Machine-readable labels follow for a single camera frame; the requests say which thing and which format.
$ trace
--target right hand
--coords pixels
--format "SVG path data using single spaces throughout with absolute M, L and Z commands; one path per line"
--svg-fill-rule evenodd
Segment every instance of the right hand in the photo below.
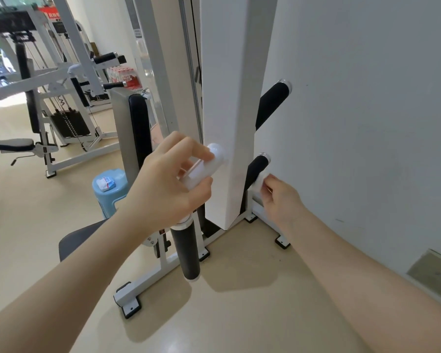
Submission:
M 299 211 L 305 209 L 297 191 L 273 175 L 265 178 L 261 198 L 268 218 L 281 230 L 290 226 Z

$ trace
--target white vertical post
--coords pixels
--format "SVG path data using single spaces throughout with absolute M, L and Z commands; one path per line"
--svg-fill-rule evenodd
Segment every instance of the white vertical post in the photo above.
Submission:
M 98 79 L 95 69 L 93 68 L 93 62 L 88 55 L 82 37 L 80 36 L 80 32 L 76 27 L 75 19 L 73 18 L 69 4 L 67 4 L 67 0 L 54 0 L 54 4 L 59 11 L 65 30 L 69 34 L 75 53 L 84 70 L 86 78 L 90 82 L 92 91 L 96 95 L 104 94 L 104 89 L 101 86 L 100 79 Z
M 227 163 L 214 174 L 206 218 L 227 230 L 239 215 L 277 0 L 201 0 L 204 143 Z

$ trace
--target black padded seat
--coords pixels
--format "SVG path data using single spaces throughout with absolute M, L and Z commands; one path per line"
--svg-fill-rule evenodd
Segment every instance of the black padded seat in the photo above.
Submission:
M 29 152 L 34 148 L 33 139 L 0 140 L 0 151 Z
M 107 219 L 86 226 L 85 228 L 67 234 L 59 242 L 59 258 L 63 261 L 67 256 L 72 254 L 75 249 L 82 245 Z

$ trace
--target white wall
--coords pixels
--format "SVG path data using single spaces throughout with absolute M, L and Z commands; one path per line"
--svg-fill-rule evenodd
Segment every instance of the white wall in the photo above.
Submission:
M 441 0 L 279 0 L 263 91 L 282 77 L 272 172 L 399 273 L 441 253 Z
M 67 2 L 74 18 L 82 23 L 88 38 L 96 43 L 101 54 L 109 52 L 123 54 L 126 56 L 127 66 L 135 69 L 129 37 L 124 24 L 120 21 L 120 0 L 67 0 Z

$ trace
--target blue container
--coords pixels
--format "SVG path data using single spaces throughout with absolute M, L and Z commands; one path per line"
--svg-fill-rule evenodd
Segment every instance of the blue container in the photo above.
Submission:
M 102 177 L 111 177 L 116 183 L 116 187 L 105 192 L 100 190 L 96 180 Z M 127 196 L 129 185 L 127 184 L 126 174 L 119 168 L 104 171 L 93 179 L 93 192 L 95 193 L 98 203 L 100 203 L 104 218 L 110 218 L 116 213 L 115 203 Z

